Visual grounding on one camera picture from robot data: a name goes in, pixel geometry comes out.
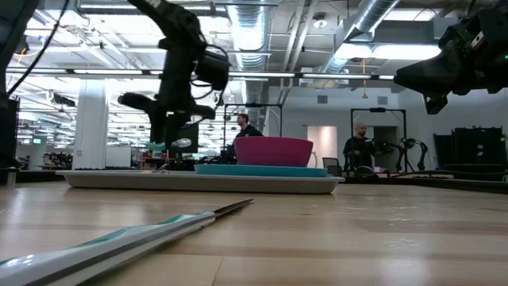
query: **pink bowl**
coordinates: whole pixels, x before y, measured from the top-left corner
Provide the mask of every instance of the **pink bowl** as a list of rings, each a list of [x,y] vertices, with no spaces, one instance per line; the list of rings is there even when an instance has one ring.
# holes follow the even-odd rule
[[[239,137],[234,141],[238,164],[306,167],[313,142],[286,137]]]

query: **bald man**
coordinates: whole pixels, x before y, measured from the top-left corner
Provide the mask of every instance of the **bald man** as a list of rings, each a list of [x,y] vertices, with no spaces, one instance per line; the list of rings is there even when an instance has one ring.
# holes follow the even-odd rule
[[[351,167],[356,168],[359,166],[372,167],[373,146],[370,144],[370,140],[365,137],[367,127],[365,124],[355,124],[355,135],[353,138],[349,138],[344,146],[344,157],[346,158],[346,166],[348,168],[348,162]]]

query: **chair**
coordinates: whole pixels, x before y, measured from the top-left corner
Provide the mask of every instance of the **chair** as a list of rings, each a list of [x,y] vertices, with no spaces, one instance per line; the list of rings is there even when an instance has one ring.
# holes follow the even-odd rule
[[[323,158],[323,167],[328,169],[328,173],[332,176],[342,176],[342,167],[337,158]]]

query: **desk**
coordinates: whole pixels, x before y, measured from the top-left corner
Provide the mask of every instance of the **desk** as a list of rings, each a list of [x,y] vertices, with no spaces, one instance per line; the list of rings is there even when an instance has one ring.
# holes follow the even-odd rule
[[[332,195],[0,190],[0,260],[124,226],[253,204],[89,285],[506,285],[508,196],[339,185]]]

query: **ventilation duct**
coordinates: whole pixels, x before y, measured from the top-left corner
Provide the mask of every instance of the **ventilation duct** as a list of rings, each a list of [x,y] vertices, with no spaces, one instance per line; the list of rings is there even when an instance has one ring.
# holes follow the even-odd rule
[[[185,2],[182,6],[198,17],[228,17],[225,8],[216,7],[213,2]],[[80,0],[76,9],[83,15],[143,15],[127,0]]]
[[[358,7],[358,13],[344,19],[336,31],[336,51],[321,68],[323,73],[339,73],[348,63],[349,58],[341,55],[341,46],[354,37],[370,34],[373,38],[375,28],[383,21],[400,0],[363,0]],[[323,88],[327,80],[318,80],[311,87]]]
[[[265,6],[228,6],[229,18],[233,24],[232,36],[235,49],[241,51],[263,51],[267,47],[267,28],[269,9]],[[266,55],[236,54],[238,69],[246,72],[264,72],[267,70]],[[245,81],[245,103],[266,103],[268,82]],[[266,110],[251,108],[247,113],[252,124],[262,129]]]

